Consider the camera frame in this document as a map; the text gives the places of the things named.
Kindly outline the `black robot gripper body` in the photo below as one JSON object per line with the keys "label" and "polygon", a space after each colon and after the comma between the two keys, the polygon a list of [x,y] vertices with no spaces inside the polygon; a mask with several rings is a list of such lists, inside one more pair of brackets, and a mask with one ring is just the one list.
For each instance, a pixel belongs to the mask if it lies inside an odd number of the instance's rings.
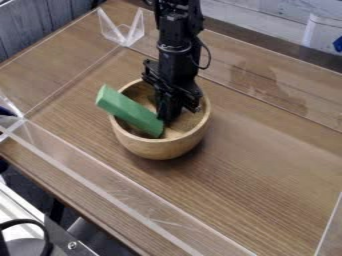
{"label": "black robot gripper body", "polygon": [[143,61],[143,80],[167,95],[181,97],[183,108],[192,113],[197,111],[201,90],[195,83],[197,62],[200,59],[200,44],[187,42],[183,46],[156,44],[159,59]]}

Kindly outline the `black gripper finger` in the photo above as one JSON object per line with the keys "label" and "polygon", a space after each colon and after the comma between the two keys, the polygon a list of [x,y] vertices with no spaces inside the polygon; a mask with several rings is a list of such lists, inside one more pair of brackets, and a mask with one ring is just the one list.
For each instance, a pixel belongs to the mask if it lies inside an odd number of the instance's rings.
{"label": "black gripper finger", "polygon": [[181,97],[168,95],[167,122],[171,123],[180,115],[183,108]]}
{"label": "black gripper finger", "polygon": [[169,118],[169,97],[164,91],[155,91],[155,101],[157,118],[163,121],[167,121]]}

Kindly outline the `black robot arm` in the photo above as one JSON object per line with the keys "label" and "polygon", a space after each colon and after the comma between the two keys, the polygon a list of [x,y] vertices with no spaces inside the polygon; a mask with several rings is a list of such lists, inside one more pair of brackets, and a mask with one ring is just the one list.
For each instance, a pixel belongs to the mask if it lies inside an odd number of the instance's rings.
{"label": "black robot arm", "polygon": [[195,82],[201,68],[203,30],[199,0],[155,0],[153,12],[159,39],[159,59],[143,62],[143,80],[153,87],[157,118],[169,124],[181,109],[195,113],[203,96]]}

